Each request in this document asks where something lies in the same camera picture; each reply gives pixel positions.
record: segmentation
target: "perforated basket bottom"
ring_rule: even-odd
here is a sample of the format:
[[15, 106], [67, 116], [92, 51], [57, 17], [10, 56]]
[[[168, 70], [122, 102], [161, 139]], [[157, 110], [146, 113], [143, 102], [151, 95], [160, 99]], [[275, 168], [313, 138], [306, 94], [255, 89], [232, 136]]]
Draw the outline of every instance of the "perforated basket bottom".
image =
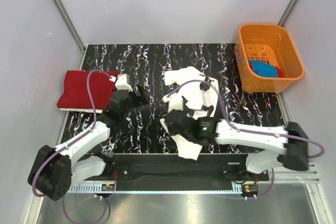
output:
[[272, 48], [266, 45], [244, 45], [247, 59], [261, 61], [279, 67]]

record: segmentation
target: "black and white marble surface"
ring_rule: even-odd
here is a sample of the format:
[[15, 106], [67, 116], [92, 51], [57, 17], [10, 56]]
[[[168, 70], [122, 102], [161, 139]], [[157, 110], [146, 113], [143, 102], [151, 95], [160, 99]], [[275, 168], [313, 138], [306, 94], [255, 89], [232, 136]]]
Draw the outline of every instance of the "black and white marble surface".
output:
[[[243, 91], [234, 44], [158, 44], [158, 45], [89, 45], [83, 70], [101, 69], [127, 73], [132, 85], [142, 85], [150, 92], [150, 106], [134, 109], [121, 123], [114, 136], [92, 151], [115, 153], [177, 153], [159, 119], [165, 113], [162, 97], [174, 86], [164, 85], [164, 71], [194, 66], [216, 78], [230, 119], [236, 123], [279, 126], [282, 115], [275, 94]], [[87, 128], [92, 114], [70, 112], [62, 141]], [[237, 145], [204, 147], [203, 153], [257, 152]]]

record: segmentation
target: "orange basket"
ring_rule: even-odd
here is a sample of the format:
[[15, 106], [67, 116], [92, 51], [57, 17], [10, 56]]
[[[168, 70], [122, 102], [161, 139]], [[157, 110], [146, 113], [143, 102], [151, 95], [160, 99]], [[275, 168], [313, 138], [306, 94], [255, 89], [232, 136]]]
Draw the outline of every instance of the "orange basket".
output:
[[[239, 75], [248, 93], [280, 93], [302, 78], [305, 70], [288, 32], [281, 26], [247, 24], [239, 30], [235, 47]], [[283, 78], [266, 78], [255, 74], [248, 60], [257, 60], [278, 67]]]

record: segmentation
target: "metallic floor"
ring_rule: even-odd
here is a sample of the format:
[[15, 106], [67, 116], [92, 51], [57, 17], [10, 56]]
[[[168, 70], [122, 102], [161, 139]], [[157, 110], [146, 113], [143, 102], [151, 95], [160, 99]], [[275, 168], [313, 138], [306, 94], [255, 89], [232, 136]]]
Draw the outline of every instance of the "metallic floor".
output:
[[[260, 185], [261, 192], [269, 185]], [[78, 223], [95, 222], [104, 203], [87, 194], [66, 195], [69, 216]], [[305, 185], [275, 184], [267, 197], [232, 200], [215, 195], [112, 195], [108, 198], [110, 218], [100, 223], [121, 224], [313, 224], [317, 223]], [[45, 199], [38, 224], [70, 223], [62, 214], [62, 202]]]

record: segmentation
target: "gray wall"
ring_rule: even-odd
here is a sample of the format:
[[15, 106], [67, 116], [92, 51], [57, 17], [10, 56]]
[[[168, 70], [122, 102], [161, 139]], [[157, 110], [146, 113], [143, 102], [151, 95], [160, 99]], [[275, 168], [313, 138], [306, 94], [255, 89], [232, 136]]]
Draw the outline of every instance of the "gray wall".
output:
[[32, 195], [29, 171], [38, 149], [55, 140], [56, 102], [80, 52], [51, 0], [0, 6], [0, 222], [21, 224]]
[[336, 216], [336, 1], [300, 0], [289, 30], [306, 75], [284, 92], [292, 118], [327, 151], [314, 160], [324, 195]]
[[62, 0], [85, 44], [236, 42], [278, 23], [290, 0]]

